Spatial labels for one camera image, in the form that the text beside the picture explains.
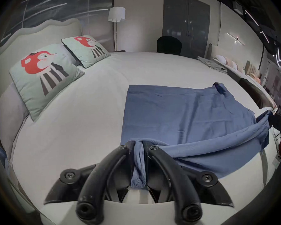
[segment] folded gray fabric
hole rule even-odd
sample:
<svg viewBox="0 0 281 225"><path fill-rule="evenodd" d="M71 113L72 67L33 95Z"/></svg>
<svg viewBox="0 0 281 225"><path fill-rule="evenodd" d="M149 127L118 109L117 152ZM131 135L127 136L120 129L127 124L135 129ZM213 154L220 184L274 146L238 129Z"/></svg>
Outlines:
<svg viewBox="0 0 281 225"><path fill-rule="evenodd" d="M143 141L158 145L182 166L221 178L265 148L268 134L268 115L255 119L223 84L205 89L130 85L121 144L136 141L131 186L142 188Z"/></svg>
<svg viewBox="0 0 281 225"><path fill-rule="evenodd" d="M225 69L223 66L217 64L216 62L211 61L206 58L201 58L199 56L197 57L197 59L200 60L202 63L206 64L208 67L210 67L214 70L217 70L218 72L227 74L227 69Z"/></svg>

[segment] cartoon animal print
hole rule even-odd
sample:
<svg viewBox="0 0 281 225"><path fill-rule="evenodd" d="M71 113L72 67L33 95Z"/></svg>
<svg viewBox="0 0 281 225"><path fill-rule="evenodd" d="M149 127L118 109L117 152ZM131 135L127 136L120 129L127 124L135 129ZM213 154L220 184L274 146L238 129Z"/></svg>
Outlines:
<svg viewBox="0 0 281 225"><path fill-rule="evenodd" d="M97 41L93 41L88 37L75 37L75 40L79 41L83 46L91 47L91 51L93 52L94 58L99 57L105 54L101 47L97 45Z"/></svg>
<svg viewBox="0 0 281 225"><path fill-rule="evenodd" d="M59 82L68 77L62 66L53 63L57 53L48 51L33 52L21 60L22 67L28 74L37 74L46 96Z"/></svg>

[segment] gray door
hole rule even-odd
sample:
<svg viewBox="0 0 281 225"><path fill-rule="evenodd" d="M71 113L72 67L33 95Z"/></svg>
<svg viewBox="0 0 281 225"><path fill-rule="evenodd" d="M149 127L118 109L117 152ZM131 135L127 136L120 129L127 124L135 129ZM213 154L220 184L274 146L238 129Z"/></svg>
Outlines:
<svg viewBox="0 0 281 225"><path fill-rule="evenodd" d="M164 0L162 35L180 40L181 56L204 57L209 23L209 5L198 0Z"/></svg>

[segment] striped pattern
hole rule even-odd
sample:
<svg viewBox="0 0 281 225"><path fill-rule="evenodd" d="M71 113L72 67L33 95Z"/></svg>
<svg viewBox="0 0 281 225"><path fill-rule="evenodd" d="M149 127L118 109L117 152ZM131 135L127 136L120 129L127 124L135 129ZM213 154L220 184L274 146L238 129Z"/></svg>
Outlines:
<svg viewBox="0 0 281 225"><path fill-rule="evenodd" d="M97 45L96 45L96 48L92 48L92 52L93 52L94 58L97 58L97 57L105 54L103 52L102 48Z"/></svg>
<svg viewBox="0 0 281 225"><path fill-rule="evenodd" d="M64 80L68 73L66 73L62 66L52 63L50 71L40 76L41 85L44 95L46 96L56 85Z"/></svg>

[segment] white lampshade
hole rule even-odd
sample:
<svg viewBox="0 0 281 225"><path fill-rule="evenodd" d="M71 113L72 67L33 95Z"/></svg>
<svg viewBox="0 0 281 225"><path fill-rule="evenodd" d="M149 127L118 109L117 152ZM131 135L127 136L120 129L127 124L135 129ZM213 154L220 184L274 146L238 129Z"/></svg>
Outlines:
<svg viewBox="0 0 281 225"><path fill-rule="evenodd" d="M108 20L111 22L119 22L125 20L125 8L124 7L112 7L109 10Z"/></svg>

